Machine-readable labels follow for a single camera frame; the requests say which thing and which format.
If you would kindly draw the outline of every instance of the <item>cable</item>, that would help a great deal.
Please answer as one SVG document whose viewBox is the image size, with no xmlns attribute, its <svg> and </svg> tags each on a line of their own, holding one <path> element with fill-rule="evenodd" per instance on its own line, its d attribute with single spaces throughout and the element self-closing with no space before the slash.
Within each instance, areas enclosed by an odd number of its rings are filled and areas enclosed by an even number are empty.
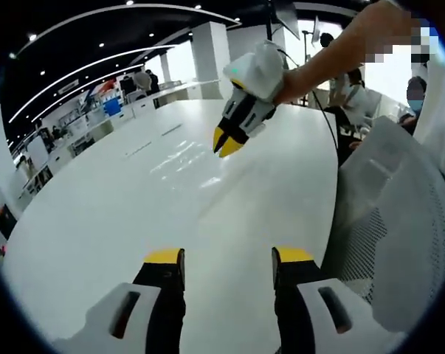
<svg viewBox="0 0 445 354">
<path fill-rule="evenodd" d="M 282 49 L 278 49 L 278 51 L 279 51 L 280 53 L 283 53 L 287 58 L 289 58 L 289 59 L 293 62 L 293 64 L 294 64 L 297 68 L 299 68 L 299 65 L 298 65 L 298 64 L 293 60 L 293 58 L 291 58 L 291 57 L 290 57 L 284 50 L 282 50 Z M 316 100 L 316 103 L 317 103 L 317 105 L 319 106 L 319 108 L 320 108 L 320 110 L 321 110 L 321 112 L 322 112 L 322 114 L 323 114 L 323 116 L 324 116 L 325 121 L 327 122 L 328 129 L 331 131 L 332 139 L 333 139 L 333 141 L 334 141 L 334 145 L 335 145 L 335 150 L 339 150 L 339 146 L 337 145 L 337 140 L 335 139 L 334 131 L 332 130 L 331 123 L 328 121 L 327 116 L 325 115 L 324 108 L 322 108 L 322 106 L 320 105 L 319 99 L 317 98 L 317 95 L 316 95 L 316 93 L 314 92 L 314 90 L 311 91 L 311 92 L 312 92 L 312 94 L 314 95 L 314 99 Z"/>
</svg>

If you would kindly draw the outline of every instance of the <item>ceiling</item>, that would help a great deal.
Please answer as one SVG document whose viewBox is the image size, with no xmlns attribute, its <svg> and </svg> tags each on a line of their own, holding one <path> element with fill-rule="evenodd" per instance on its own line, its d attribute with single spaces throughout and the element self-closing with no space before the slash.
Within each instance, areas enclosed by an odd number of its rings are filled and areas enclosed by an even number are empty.
<svg viewBox="0 0 445 354">
<path fill-rule="evenodd" d="M 33 100 L 9 123 L 27 101 L 64 75 L 111 55 L 155 46 L 179 30 L 195 27 L 209 20 L 225 23 L 228 26 L 233 24 L 230 21 L 193 11 L 123 6 L 125 2 L 126 0 L 29 0 L 20 1 L 14 5 L 11 15 L 7 17 L 12 26 L 4 36 L 7 39 L 7 52 L 18 53 L 18 55 L 15 59 L 6 57 L 0 77 L 0 103 L 8 139 L 14 141 L 13 138 L 32 131 L 31 120 L 60 98 L 59 94 L 54 97 L 59 88 L 76 79 L 82 85 L 86 81 L 116 71 L 116 65 L 119 65 L 119 68 L 125 68 L 140 53 L 107 60 L 68 77 Z M 304 2 L 332 4 L 352 10 L 361 10 L 368 4 L 363 0 L 305 0 Z M 154 4 L 156 1 L 136 0 L 134 3 Z M 265 0 L 238 0 L 237 8 L 228 7 L 224 1 L 213 0 L 165 0 L 164 3 L 191 8 L 200 4 L 203 10 L 228 18 L 239 17 L 244 27 L 264 24 L 266 20 Z M 119 5 L 123 8 L 71 21 L 29 43 L 29 34 L 40 35 L 50 27 L 76 15 Z M 339 22 L 343 26 L 350 21 L 343 15 L 298 10 L 299 18 L 313 18 L 315 15 L 319 15 L 322 21 Z M 190 36 L 185 33 L 168 44 L 177 44 L 188 39 Z M 163 49 L 154 51 L 149 54 L 148 59 L 163 52 Z"/>
</svg>

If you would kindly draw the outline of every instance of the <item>human hand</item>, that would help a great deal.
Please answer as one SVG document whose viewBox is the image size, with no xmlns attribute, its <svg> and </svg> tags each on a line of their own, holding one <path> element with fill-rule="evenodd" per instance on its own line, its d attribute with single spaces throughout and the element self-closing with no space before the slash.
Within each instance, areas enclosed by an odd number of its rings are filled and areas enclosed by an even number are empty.
<svg viewBox="0 0 445 354">
<path fill-rule="evenodd" d="M 409 125 L 411 123 L 414 123 L 416 119 L 416 117 L 408 117 L 403 121 L 401 125 Z"/>
<path fill-rule="evenodd" d="M 331 101 L 328 102 L 329 107 L 340 107 L 342 105 L 342 100 L 340 98 L 334 97 Z"/>
<path fill-rule="evenodd" d="M 348 148 L 350 148 L 351 150 L 356 150 L 362 142 L 351 142 L 348 146 Z"/>
</svg>

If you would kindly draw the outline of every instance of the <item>white chair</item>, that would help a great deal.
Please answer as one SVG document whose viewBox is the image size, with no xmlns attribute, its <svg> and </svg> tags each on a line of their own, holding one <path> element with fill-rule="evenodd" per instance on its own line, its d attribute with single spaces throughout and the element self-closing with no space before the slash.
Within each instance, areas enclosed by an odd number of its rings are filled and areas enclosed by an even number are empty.
<svg viewBox="0 0 445 354">
<path fill-rule="evenodd" d="M 410 331 L 445 280 L 445 180 L 422 145 L 387 117 L 339 169 L 322 269 Z"/>
<path fill-rule="evenodd" d="M 352 125 L 348 127 L 343 127 L 347 133 L 354 135 L 359 133 L 360 136 L 364 136 L 370 131 L 373 126 L 373 120 L 376 118 L 376 114 L 379 108 L 379 104 L 382 100 L 382 94 L 374 90 L 365 89 L 368 97 L 368 107 L 366 115 L 363 117 L 358 117 L 358 120 L 351 122 Z"/>
</svg>

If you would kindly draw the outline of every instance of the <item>glossy table surface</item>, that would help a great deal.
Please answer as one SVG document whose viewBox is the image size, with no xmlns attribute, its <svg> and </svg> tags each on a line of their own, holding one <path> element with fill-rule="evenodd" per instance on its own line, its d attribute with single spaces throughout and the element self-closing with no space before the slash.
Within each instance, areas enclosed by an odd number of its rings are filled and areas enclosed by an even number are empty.
<svg viewBox="0 0 445 354">
<path fill-rule="evenodd" d="M 322 262 L 337 155 L 320 111 L 282 105 L 237 153 L 212 153 L 222 100 L 131 120 L 63 168 L 15 227 L 3 270 L 33 324 L 69 338 L 148 253 L 186 249 L 181 353 L 274 353 L 271 247 Z M 334 117 L 330 114 L 335 131 Z"/>
</svg>

